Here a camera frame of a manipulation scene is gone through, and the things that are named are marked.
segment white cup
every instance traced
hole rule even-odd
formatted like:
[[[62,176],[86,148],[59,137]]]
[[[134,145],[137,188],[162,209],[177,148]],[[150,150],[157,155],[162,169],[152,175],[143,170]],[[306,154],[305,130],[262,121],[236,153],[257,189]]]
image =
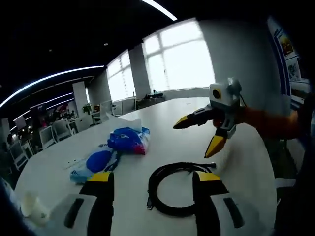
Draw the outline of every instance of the white cup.
[[[49,221],[49,211],[41,203],[38,196],[32,192],[27,192],[21,203],[23,216],[32,221],[37,226],[44,226]]]

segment white chair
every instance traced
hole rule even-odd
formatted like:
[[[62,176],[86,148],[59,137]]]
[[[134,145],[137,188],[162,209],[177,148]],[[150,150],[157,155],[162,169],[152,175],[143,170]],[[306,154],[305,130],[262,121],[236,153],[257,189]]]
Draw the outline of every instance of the white chair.
[[[75,119],[75,125],[77,126],[77,130],[79,133],[88,129],[93,124],[94,123],[91,115],[86,115],[81,118]]]
[[[53,129],[56,133],[56,139],[58,142],[73,135],[72,131],[68,128],[68,123],[65,119],[54,122]]]
[[[20,167],[29,160],[20,141],[18,140],[14,142],[9,147],[9,150],[13,158],[16,169],[20,171]]]
[[[115,117],[123,115],[123,101],[116,102],[116,104],[112,103],[112,115]]]
[[[53,128],[51,126],[42,129],[39,132],[39,136],[43,149],[46,149],[51,145],[57,143],[57,141],[54,138]]]
[[[112,101],[102,102],[99,106],[100,121],[104,122],[109,120],[109,116],[112,115]]]

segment potted plant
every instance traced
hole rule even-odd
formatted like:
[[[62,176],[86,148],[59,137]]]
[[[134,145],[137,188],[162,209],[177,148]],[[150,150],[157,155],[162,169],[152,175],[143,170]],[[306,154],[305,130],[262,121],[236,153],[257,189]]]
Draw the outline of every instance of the potted plant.
[[[83,111],[83,113],[87,112],[90,115],[91,114],[91,105],[90,105],[90,103],[85,104],[82,107],[82,111]]]

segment black cable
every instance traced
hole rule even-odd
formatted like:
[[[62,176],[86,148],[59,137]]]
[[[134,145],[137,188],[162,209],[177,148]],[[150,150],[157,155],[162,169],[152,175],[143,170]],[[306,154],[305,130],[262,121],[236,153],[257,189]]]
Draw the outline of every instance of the black cable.
[[[244,103],[244,106],[245,106],[245,107],[247,107],[247,105],[246,105],[246,103],[245,103],[245,101],[244,101],[243,96],[242,96],[242,95],[240,95],[240,97],[241,97],[241,99],[242,99],[242,101],[243,101],[243,103]]]
[[[211,173],[211,168],[215,168],[216,164],[195,164],[190,162],[178,162],[173,163],[169,165],[165,165],[162,167],[157,168],[149,179],[149,187],[148,187],[148,193],[149,198],[147,202],[147,208],[152,209],[153,207],[156,207],[158,211],[172,216],[179,216],[179,217],[185,217],[189,215],[194,214],[194,204],[191,206],[186,207],[173,207],[168,206],[164,204],[159,198],[158,198],[158,185],[161,183],[161,181],[167,177],[168,175],[171,175],[178,171],[202,171],[206,173]]]

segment yellow tape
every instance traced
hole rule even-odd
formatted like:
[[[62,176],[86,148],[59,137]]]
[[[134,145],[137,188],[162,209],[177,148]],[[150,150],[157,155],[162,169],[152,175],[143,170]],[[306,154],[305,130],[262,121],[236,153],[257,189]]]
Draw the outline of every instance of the yellow tape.
[[[217,135],[213,136],[207,148],[205,158],[209,158],[214,154],[218,153],[219,151],[221,151],[225,145],[225,142],[226,138]]]
[[[179,121],[177,121],[175,125],[177,125],[177,124],[179,124],[179,123],[181,123],[181,122],[183,122],[184,120],[187,120],[187,119],[188,119],[187,116],[184,116]]]
[[[204,173],[201,171],[197,171],[199,175],[200,181],[214,181],[214,180],[220,180],[220,177],[213,174],[213,173]]]
[[[90,178],[88,181],[94,181],[94,182],[108,182],[108,178],[111,172],[106,173],[96,173]]]

